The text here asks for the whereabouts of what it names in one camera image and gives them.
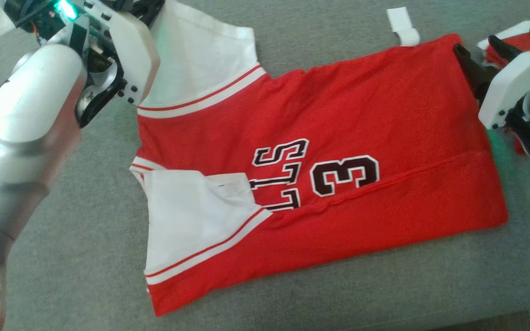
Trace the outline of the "grey sofa seat cushion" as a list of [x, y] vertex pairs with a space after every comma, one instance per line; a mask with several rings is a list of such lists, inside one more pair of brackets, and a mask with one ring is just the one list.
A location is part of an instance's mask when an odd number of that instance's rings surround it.
[[[467, 48], [530, 19], [530, 0], [181, 0], [252, 27], [273, 76], [397, 45], [386, 11], [405, 6], [422, 40]], [[143, 268], [143, 191], [129, 171], [135, 111], [114, 100], [13, 245], [6, 331], [530, 331], [530, 158], [490, 132], [505, 226], [368, 254], [214, 291], [156, 318]]]

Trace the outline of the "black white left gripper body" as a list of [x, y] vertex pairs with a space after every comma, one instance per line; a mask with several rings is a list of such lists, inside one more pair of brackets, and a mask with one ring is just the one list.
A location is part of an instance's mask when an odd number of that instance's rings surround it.
[[138, 0], [6, 0], [6, 14], [41, 46], [63, 44], [82, 57], [86, 86], [76, 103], [87, 126], [115, 96], [139, 105], [160, 66], [150, 27], [134, 16]]

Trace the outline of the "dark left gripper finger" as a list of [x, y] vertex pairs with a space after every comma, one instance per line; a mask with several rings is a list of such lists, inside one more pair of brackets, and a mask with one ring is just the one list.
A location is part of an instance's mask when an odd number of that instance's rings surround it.
[[134, 2], [134, 16], [151, 27], [164, 4], [165, 0], [138, 0]]

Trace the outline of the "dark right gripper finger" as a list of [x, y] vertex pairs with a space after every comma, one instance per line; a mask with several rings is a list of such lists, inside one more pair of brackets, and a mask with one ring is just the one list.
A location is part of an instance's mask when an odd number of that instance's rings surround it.
[[482, 66], [471, 58], [471, 53], [461, 44], [454, 44], [454, 54], [478, 103], [483, 103], [488, 88], [498, 73], [492, 66]]
[[488, 44], [498, 56], [506, 61], [512, 61], [523, 52], [519, 48], [506, 43], [497, 36], [488, 36]]

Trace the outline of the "red white basketball jersey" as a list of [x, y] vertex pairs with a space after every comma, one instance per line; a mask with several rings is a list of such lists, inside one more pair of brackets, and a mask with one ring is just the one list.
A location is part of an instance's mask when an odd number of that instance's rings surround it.
[[271, 77], [252, 28], [168, 0], [130, 170], [162, 316], [211, 291], [508, 221], [456, 34]]

